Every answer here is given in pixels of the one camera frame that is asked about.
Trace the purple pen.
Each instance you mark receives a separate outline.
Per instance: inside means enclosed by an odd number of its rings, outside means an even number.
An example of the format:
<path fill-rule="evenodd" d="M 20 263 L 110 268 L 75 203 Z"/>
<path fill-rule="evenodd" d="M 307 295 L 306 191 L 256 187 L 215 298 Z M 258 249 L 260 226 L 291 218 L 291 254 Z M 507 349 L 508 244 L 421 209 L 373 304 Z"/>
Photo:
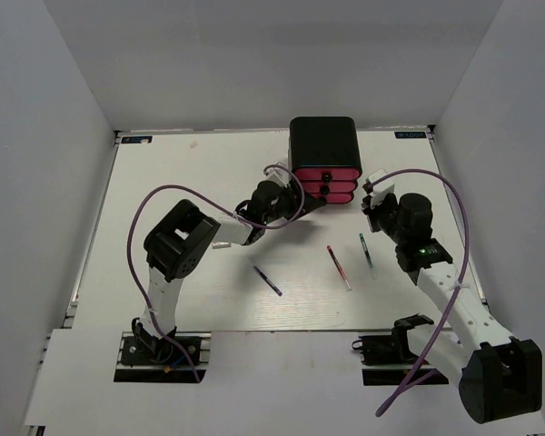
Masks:
<path fill-rule="evenodd" d="M 281 289 L 259 267 L 253 265 L 253 269 L 278 296 L 282 297 Z"/>

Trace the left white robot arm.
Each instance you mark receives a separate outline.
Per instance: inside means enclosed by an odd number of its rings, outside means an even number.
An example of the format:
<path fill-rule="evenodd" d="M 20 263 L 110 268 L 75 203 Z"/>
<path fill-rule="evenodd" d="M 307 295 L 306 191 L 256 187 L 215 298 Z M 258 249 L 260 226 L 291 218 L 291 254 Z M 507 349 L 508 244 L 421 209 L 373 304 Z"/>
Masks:
<path fill-rule="evenodd" d="M 258 183 L 252 196 L 216 218 L 187 199 L 179 201 L 144 239 L 149 285 L 146 308 L 136 323 L 145 335 L 143 352 L 153 362 L 173 354 L 175 309 L 183 279 L 198 266 L 212 243 L 248 246 L 278 223 L 296 221 L 322 208 L 327 200 L 302 190 L 296 182 Z"/>

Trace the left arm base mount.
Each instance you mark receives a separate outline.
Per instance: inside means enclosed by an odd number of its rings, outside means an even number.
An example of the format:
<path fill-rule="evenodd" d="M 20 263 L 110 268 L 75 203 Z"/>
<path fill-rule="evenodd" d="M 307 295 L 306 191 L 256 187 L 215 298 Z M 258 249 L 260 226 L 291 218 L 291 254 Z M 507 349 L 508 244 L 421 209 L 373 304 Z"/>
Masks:
<path fill-rule="evenodd" d="M 132 320 L 131 328 L 130 332 L 122 334 L 114 382 L 195 384 L 203 380 L 210 358 L 210 333 L 178 333 L 176 329 L 168 333 L 185 349 L 193 370 L 178 347 L 146 332 L 138 318 Z"/>

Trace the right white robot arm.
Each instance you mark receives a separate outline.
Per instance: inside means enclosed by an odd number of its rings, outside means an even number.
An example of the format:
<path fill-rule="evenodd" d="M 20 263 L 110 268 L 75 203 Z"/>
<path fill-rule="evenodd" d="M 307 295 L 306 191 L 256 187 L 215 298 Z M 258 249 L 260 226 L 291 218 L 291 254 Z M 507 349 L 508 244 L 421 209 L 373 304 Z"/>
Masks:
<path fill-rule="evenodd" d="M 393 324 L 381 342 L 361 338 L 370 365 L 415 363 L 420 355 L 457 387 L 464 409 L 477 423 L 539 411 L 542 354 L 503 327 L 471 292 L 459 289 L 451 255 L 432 236 L 430 200 L 417 193 L 367 195 L 362 201 L 372 232 L 395 244 L 398 264 L 444 315 L 452 332 L 415 314 Z"/>

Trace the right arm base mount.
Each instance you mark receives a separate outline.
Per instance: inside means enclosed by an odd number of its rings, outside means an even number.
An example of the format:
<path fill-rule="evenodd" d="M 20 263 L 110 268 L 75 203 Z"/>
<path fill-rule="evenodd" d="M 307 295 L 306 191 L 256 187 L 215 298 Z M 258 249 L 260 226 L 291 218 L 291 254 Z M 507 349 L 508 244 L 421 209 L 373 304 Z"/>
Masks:
<path fill-rule="evenodd" d="M 407 333 L 434 321 L 422 314 L 396 320 L 385 334 L 365 334 L 352 342 L 352 350 L 362 357 L 362 383 L 366 387 L 396 386 L 417 360 L 408 345 Z"/>

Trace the dark green pen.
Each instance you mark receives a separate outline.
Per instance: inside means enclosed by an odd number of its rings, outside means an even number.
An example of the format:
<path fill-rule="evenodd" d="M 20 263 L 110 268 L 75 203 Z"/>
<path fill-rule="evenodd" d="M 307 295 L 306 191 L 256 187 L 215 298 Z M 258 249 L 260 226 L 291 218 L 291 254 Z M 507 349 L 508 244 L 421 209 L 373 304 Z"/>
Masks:
<path fill-rule="evenodd" d="M 374 267 L 373 260 L 372 260 L 372 257 L 371 257 L 370 251 L 369 251 L 369 247 L 368 247 L 368 245 L 367 245 L 367 243 L 365 241 L 363 233 L 359 233 L 359 238 L 360 238 L 360 243 L 362 245 L 362 250 L 363 250 L 366 262 L 368 263 L 368 267 L 369 267 L 369 270 L 371 272 L 372 278 L 375 279 L 375 277 L 376 277 L 375 267 Z"/>

